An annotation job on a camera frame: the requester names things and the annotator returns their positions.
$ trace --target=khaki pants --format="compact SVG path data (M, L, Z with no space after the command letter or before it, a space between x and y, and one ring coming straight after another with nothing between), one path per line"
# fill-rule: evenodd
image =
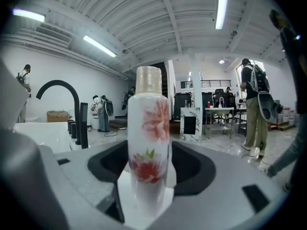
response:
M257 130L257 140L256 147L265 149L267 145L267 122L261 115L258 97L246 100L246 109L247 109L247 135L245 145L247 147L252 147L255 141L256 127Z
M21 109L21 112L17 118L16 123L24 123L25 122L25 112L26 112L26 104L24 104L23 108Z

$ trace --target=staircase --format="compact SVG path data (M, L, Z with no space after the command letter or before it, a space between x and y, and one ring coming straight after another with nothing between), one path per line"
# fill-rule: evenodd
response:
M167 73L164 62L151 65L152 67L157 67L162 73L162 95L167 98Z

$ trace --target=white bathtub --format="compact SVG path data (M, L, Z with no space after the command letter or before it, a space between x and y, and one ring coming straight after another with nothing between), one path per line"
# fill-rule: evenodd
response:
M53 153L81 149L81 146L74 144L76 139L71 139L68 134L67 122L15 124L14 129L16 132L29 136L38 145L50 147Z

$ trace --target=fluorescent light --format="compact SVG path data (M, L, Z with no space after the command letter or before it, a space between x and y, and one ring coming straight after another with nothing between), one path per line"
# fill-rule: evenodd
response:
M13 15L26 17L41 22L45 21L45 17L43 15L38 13L33 13L27 10L13 9Z
M217 16L216 16L216 29L222 29L224 24L224 18L226 14L227 0L218 0L217 4Z
M95 47L99 48L100 50L104 51L111 57L116 57L116 54L108 50L106 47L103 47L100 43L96 42L95 40L91 39L89 36L84 36L83 40L89 42L90 44L94 45Z

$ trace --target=bottle cap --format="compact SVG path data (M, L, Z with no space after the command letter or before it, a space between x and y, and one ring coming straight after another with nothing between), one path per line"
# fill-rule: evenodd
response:
M161 70L157 67L139 67L136 72L135 93L146 92L162 94Z

